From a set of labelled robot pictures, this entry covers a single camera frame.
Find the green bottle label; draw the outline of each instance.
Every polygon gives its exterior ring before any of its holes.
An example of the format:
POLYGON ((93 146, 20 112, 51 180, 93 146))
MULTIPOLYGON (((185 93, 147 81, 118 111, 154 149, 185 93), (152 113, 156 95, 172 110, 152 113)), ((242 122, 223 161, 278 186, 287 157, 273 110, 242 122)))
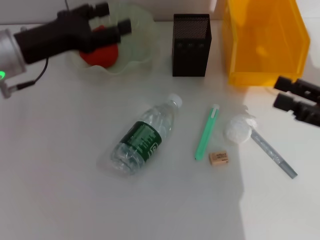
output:
POLYGON ((161 142, 160 134, 143 121, 137 121, 120 141, 136 150, 145 162, 154 154, 161 142))

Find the green light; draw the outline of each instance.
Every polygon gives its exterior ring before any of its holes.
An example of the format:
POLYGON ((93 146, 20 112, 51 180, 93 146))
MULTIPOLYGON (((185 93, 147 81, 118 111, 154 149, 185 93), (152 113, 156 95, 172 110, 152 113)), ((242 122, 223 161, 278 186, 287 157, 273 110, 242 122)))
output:
POLYGON ((0 80, 4 79, 6 76, 6 73, 4 71, 0 71, 0 80))

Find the white wall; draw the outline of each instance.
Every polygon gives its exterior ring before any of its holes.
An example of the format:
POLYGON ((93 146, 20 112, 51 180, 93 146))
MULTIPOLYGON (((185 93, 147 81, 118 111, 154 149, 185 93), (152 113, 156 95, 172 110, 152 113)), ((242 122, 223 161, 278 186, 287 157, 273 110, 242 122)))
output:
MULTIPOLYGON (((70 7, 102 0, 68 0, 70 7)), ((131 0, 152 12, 156 20, 171 20, 174 13, 210 13, 221 19, 225 0, 131 0)), ((303 17, 320 18, 320 0, 297 0, 303 17)), ((65 8, 65 0, 1 0, 0 24, 43 23, 65 8)))

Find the plastic bottle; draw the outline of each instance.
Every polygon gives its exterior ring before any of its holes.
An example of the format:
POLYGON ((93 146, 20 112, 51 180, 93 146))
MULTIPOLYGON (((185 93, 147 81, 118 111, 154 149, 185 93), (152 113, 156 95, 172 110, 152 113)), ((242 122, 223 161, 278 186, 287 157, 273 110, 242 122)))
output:
POLYGON ((112 151, 113 167, 135 174, 168 137, 182 103, 178 95, 171 94, 166 103, 146 111, 112 151))

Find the gray pen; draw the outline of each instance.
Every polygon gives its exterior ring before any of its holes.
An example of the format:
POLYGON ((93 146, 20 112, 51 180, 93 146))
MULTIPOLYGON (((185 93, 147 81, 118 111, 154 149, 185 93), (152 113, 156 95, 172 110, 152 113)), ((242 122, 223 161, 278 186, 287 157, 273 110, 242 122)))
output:
POLYGON ((286 174, 289 175, 290 178, 294 179, 296 176, 298 176, 295 170, 292 169, 292 167, 283 159, 283 157, 280 156, 280 154, 277 153, 277 151, 270 146, 270 144, 264 140, 263 137, 260 136, 259 133, 257 133, 257 131, 254 129, 252 129, 251 138, 263 149, 266 154, 268 154, 270 158, 273 159, 276 164, 278 164, 280 168, 282 168, 286 174))

